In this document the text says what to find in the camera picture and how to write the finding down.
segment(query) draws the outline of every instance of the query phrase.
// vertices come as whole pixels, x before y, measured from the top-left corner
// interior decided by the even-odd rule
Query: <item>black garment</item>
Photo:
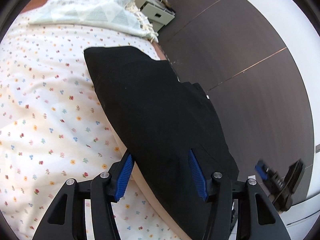
[[[168,61],[137,48],[88,48],[84,58],[105,114],[156,198],[201,240],[211,204],[196,192],[188,151],[200,149],[231,179],[239,173],[210,100],[199,84],[178,82]]]

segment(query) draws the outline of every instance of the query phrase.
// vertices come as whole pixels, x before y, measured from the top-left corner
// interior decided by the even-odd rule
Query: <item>grout line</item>
[[[268,56],[268,57],[265,57],[264,59],[262,59],[262,60],[258,61],[257,63],[255,63],[255,64],[251,65],[250,67],[246,68],[245,70],[243,70],[243,71],[239,72],[238,74],[235,74],[235,75],[233,75],[232,77],[230,77],[230,78],[226,79],[225,81],[220,82],[218,85],[215,85],[213,88],[210,88],[207,92],[209,92],[210,90],[212,90],[212,89],[216,88],[217,86],[219,86],[219,85],[223,84],[224,82],[226,82],[226,81],[230,80],[231,78],[234,78],[235,76],[237,76],[237,75],[239,75],[239,74],[243,73],[244,71],[248,70],[249,68],[252,68],[253,66],[255,66],[255,65],[259,64],[259,63],[261,63],[262,61],[264,61],[264,60],[266,60],[266,59],[268,59],[268,58],[270,58],[270,57],[274,56],[275,54],[277,54],[277,53],[279,53],[279,52],[283,51],[283,50],[284,50],[284,49],[286,49],[286,48],[287,48],[287,47],[284,47],[284,48],[282,48],[281,50],[278,50],[277,52],[275,52],[275,53],[271,54],[271,55],[270,55],[270,56]]]
[[[205,12],[207,9],[209,9],[211,6],[215,5],[217,2],[220,2],[220,1],[221,1],[221,0],[218,0],[218,1],[214,2],[214,3],[213,3],[212,5],[210,5],[208,8],[204,9],[201,13],[199,13],[197,16],[193,17],[193,19],[190,20],[190,21],[188,21],[180,30],[178,30],[178,31],[167,41],[167,43],[168,43],[169,41],[171,41],[171,40],[173,39],[173,37],[174,37],[179,31],[181,31],[184,27],[186,27],[189,23],[191,23],[194,19],[196,19],[200,14],[202,14],[202,13]]]

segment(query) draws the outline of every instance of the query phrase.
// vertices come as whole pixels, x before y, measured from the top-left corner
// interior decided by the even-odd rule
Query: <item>metal screw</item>
[[[222,178],[222,173],[221,173],[221,172],[215,172],[215,173],[213,174],[213,176],[214,176],[215,178],[217,178],[217,179],[221,179],[221,178]]]
[[[74,182],[75,182],[74,179],[68,179],[66,183],[67,183],[67,185],[72,185],[72,184],[74,184]]]
[[[109,175],[110,175],[109,172],[104,171],[103,173],[100,174],[100,177],[105,179],[105,178],[109,177]]]
[[[256,185],[257,181],[255,179],[248,179],[250,185]]]

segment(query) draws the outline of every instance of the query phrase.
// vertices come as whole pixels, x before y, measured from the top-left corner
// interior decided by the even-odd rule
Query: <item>bed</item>
[[[94,92],[84,49],[134,46],[165,58],[147,38],[118,30],[30,24],[42,4],[30,3],[0,44],[0,209],[19,239],[32,238],[68,178],[93,179],[121,159],[123,146]],[[87,236],[94,239],[90,201],[85,205]],[[178,238],[134,180],[113,210],[122,239]]]

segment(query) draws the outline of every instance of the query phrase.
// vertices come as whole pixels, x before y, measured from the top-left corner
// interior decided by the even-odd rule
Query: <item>dark gray floor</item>
[[[256,174],[260,158],[281,176],[301,158],[308,168],[294,202],[305,200],[314,154],[312,116],[280,36],[247,0],[169,1],[177,14],[159,32],[159,44],[180,81],[198,82],[208,91],[239,179]]]

